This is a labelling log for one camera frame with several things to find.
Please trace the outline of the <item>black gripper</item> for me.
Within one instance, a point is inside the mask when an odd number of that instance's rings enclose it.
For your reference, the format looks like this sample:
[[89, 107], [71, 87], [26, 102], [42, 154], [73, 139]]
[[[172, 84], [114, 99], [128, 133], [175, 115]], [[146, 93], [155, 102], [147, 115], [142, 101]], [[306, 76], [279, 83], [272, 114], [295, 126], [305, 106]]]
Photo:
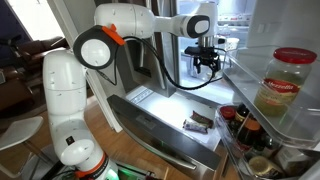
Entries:
[[[219, 55], [215, 52], [214, 47], [201, 47], [201, 46], [191, 47], [191, 46], [188, 46], [184, 50], [184, 53], [188, 54], [188, 55], [192, 55], [195, 58], [199, 59], [203, 65], [209, 65], [209, 64], [213, 63], [215, 60], [217, 60], [219, 57]], [[195, 66], [196, 66], [197, 74], [200, 74], [201, 73], [201, 65], [196, 64]], [[213, 67], [214, 73], [216, 73], [220, 70], [219, 64], [213, 63], [212, 67]]]

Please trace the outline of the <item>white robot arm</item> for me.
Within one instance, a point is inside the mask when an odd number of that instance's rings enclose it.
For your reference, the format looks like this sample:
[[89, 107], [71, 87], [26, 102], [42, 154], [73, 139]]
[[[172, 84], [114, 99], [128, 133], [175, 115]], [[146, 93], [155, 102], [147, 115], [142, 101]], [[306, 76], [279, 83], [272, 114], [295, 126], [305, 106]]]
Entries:
[[118, 166], [96, 141], [85, 119], [86, 74], [117, 69], [119, 48], [127, 39], [144, 40], [155, 32], [198, 38], [213, 29], [215, 7], [207, 2], [191, 15], [160, 17], [141, 5], [102, 4], [94, 25], [76, 36], [70, 50], [45, 56], [44, 90], [49, 127], [60, 162], [75, 168], [79, 180], [119, 180]]

